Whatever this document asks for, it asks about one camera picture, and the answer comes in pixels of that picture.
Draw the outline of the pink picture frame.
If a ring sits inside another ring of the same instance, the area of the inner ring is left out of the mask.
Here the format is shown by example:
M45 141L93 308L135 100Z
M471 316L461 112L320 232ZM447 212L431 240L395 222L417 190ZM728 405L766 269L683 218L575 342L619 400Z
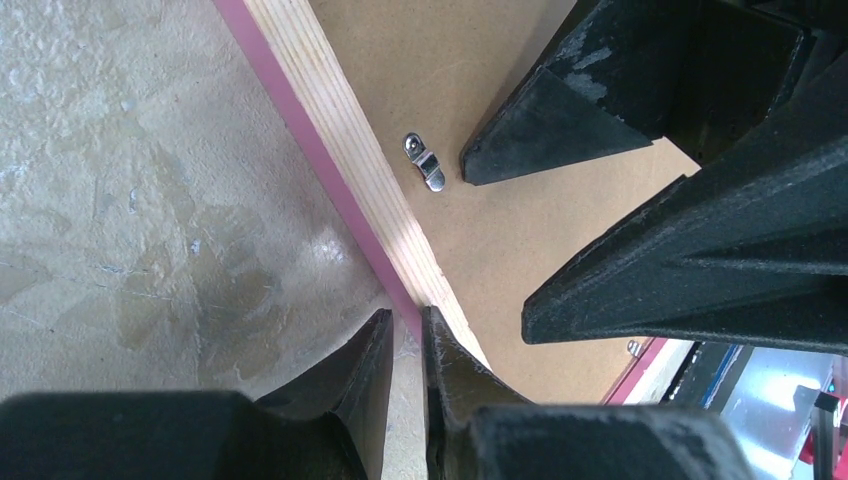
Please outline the pink picture frame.
M316 1L217 7L401 317L435 306L491 367L313 10Z

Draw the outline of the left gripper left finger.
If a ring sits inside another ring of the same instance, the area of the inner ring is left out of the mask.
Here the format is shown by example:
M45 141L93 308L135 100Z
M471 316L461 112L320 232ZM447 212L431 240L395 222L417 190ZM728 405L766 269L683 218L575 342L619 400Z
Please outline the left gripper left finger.
M393 367L377 310L282 387L30 393L1 405L5 479L377 479Z

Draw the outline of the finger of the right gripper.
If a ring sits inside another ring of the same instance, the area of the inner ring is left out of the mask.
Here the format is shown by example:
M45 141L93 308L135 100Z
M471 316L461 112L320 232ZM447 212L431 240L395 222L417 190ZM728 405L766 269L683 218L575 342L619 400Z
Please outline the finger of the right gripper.
M580 1L461 156L487 185L670 140L700 165L793 94L809 27L729 1Z
M529 344L627 336L847 351L847 60L527 298Z

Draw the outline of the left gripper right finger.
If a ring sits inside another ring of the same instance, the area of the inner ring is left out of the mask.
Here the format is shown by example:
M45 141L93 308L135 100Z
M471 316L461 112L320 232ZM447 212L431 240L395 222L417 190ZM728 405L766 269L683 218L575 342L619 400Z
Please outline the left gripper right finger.
M750 479L720 418L665 405L541 405L422 311L431 479Z

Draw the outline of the brown cardboard backing board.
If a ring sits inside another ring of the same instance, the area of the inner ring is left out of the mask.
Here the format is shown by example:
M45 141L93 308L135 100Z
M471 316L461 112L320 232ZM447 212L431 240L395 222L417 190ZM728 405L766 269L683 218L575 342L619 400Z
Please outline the brown cardboard backing board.
M461 177L470 137L528 72L569 1L316 1L312 5L437 263L494 372L539 403L659 399L686 341L528 345L525 299L574 254L697 165L667 140L486 186ZM446 178L431 192L403 145Z

